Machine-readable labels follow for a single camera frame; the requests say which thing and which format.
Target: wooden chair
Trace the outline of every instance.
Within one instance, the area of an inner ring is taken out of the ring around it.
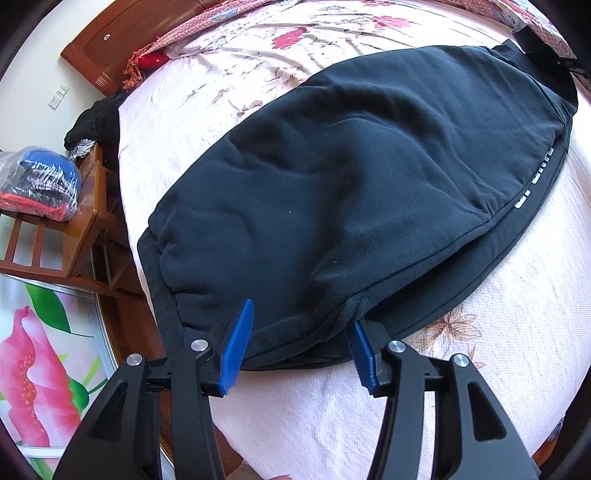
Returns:
[[[135,265],[129,250],[118,178],[114,172],[103,166],[102,150],[98,145],[82,161],[80,172],[82,190],[78,199],[78,211],[68,222],[0,210],[0,215],[14,218],[6,254],[0,260],[0,273],[81,288],[103,295],[142,297],[139,281],[129,282],[129,278],[134,277]],[[21,265],[14,261],[23,223],[37,226],[31,265]],[[43,239],[48,229],[63,233],[60,270],[41,266]],[[102,249],[105,278],[94,278],[93,268],[90,269],[90,275],[85,275],[93,248]]]

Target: white bedsheet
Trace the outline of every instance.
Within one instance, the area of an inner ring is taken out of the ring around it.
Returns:
[[[143,281],[135,246],[157,202],[253,111],[359,54],[492,47],[510,35],[492,21],[419,1],[286,3],[265,7],[271,15],[259,23],[233,29],[230,22],[219,38],[209,32],[209,40],[194,40],[191,48],[202,53],[169,62],[122,105],[121,193]],[[591,362],[591,103],[579,91],[567,161],[530,228],[460,307],[408,339],[432,356],[468,354],[531,453],[564,415]],[[215,423],[263,478],[294,480],[365,478],[383,409],[352,364],[242,372],[228,397],[212,399]],[[429,478],[433,412],[430,398],[421,480]]]

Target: blue fabric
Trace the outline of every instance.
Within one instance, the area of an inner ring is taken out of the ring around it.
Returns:
[[[63,155],[45,148],[33,148],[27,151],[19,161],[20,165],[29,170],[53,170],[61,171],[65,182],[72,184],[80,193],[82,179],[80,171]]]

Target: plastic bag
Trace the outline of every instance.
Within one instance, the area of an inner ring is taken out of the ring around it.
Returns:
[[[41,147],[0,152],[0,209],[65,222],[78,209],[80,171]]]
[[[73,162],[75,162],[77,158],[84,158],[92,151],[95,144],[96,142],[94,140],[88,140],[87,138],[78,140],[74,148],[68,152],[68,158]]]

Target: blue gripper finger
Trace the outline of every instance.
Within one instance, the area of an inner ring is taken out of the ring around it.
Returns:
[[[352,323],[347,327],[345,335],[361,384],[368,389],[370,395],[373,395],[379,387],[375,354],[362,324],[360,322]]]
[[[227,395],[230,388],[236,384],[238,372],[244,359],[246,346],[251,338],[254,322],[254,304],[251,299],[244,302],[242,311],[236,320],[234,330],[230,334],[225,350],[220,354],[219,389],[222,395]]]

